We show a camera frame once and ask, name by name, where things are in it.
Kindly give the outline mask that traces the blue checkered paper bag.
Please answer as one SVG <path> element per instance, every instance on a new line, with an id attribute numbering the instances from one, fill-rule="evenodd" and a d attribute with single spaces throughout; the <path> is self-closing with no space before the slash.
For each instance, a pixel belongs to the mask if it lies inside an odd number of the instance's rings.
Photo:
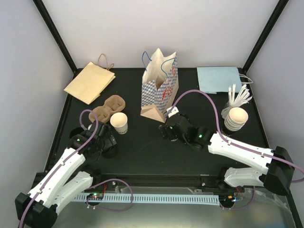
<path id="1" fill-rule="evenodd" d="M 164 123 L 179 89 L 176 53 L 164 56 L 158 48 L 144 65 L 141 89 L 141 116 Z"/>

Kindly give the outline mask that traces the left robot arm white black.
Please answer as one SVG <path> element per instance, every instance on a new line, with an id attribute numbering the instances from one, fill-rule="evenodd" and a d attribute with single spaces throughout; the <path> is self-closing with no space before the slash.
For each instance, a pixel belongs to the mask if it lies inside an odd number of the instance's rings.
<path id="1" fill-rule="evenodd" d="M 117 143 L 110 125 L 94 121 L 90 129 L 70 139 L 61 158 L 33 189 L 15 198 L 19 227 L 50 228 L 79 193 L 98 189 L 101 172 L 91 161 L 97 153 L 112 158 Z"/>

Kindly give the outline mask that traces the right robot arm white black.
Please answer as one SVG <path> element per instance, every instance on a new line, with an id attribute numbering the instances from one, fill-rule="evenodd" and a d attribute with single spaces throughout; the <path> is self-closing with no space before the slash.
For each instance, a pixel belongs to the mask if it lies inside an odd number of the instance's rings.
<path id="1" fill-rule="evenodd" d="M 258 186 L 268 191 L 286 196 L 294 174 L 292 159 L 288 151 L 277 146 L 275 150 L 255 147 L 240 141 L 232 142 L 231 138 L 221 137 L 204 126 L 195 127 L 186 115 L 175 114 L 168 118 L 159 130 L 165 139 L 180 140 L 198 150 L 207 146 L 208 151 L 245 164 L 245 168 L 228 168 L 224 175 L 216 179 L 220 191 L 231 187 Z"/>

